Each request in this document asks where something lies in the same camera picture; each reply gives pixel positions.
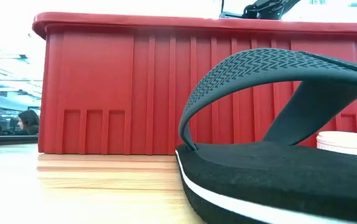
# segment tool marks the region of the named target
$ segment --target bin rim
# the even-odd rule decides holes
[[[269,32],[357,34],[357,23],[334,22],[285,22],[250,19],[204,19],[194,17],[129,16],[114,14],[87,14],[72,12],[42,12],[34,17],[32,29],[45,39],[47,26],[102,25],[102,26],[142,26],[142,27],[181,27],[228,30],[253,30]]]

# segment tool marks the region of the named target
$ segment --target flip-flop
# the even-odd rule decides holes
[[[198,144],[190,118],[265,83],[302,81],[261,142]],[[239,52],[195,87],[176,148],[193,209],[208,223],[357,223],[357,156],[295,146],[357,99],[357,64],[282,49]]]

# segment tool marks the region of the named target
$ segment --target textured strap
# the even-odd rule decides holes
[[[180,120],[179,135],[191,150],[190,118],[236,91],[266,83],[303,81],[274,120],[265,141],[297,144],[357,99],[357,64],[282,49],[245,50],[215,66],[192,91]]]

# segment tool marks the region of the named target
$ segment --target red plastic bin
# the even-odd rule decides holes
[[[190,91],[240,50],[278,47],[357,62],[357,24],[45,12],[39,152],[174,154]],[[195,142],[260,140],[297,82],[228,95],[191,120]],[[357,132],[357,101],[323,130]],[[316,146],[316,136],[303,145]]]

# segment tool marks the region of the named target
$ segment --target wooden table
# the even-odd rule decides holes
[[[173,156],[39,154],[0,146],[0,223],[203,223]]]

